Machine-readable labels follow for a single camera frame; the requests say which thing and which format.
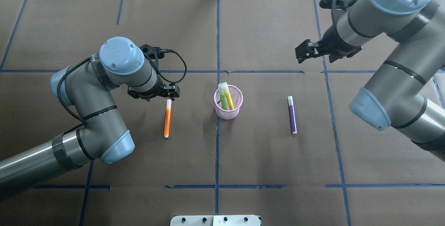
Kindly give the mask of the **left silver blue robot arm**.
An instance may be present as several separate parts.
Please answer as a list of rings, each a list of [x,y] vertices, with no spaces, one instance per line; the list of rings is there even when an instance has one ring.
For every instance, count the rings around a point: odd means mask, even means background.
[[[100,50],[50,78],[50,88],[78,126],[1,161],[1,200],[99,159],[112,164],[135,149],[111,90],[127,85],[134,99],[179,97],[178,81],[159,72],[159,59],[175,50],[137,46],[125,37],[108,39]]]

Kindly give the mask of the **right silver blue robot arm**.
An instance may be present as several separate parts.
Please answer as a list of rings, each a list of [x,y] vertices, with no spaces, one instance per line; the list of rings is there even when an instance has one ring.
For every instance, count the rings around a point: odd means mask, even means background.
[[[444,70],[444,8],[435,0],[321,0],[332,25],[315,42],[296,47],[298,63],[329,56],[332,63],[353,57],[386,34],[398,43],[349,109],[378,130],[389,126],[440,160],[445,156],[444,109],[420,94]]]

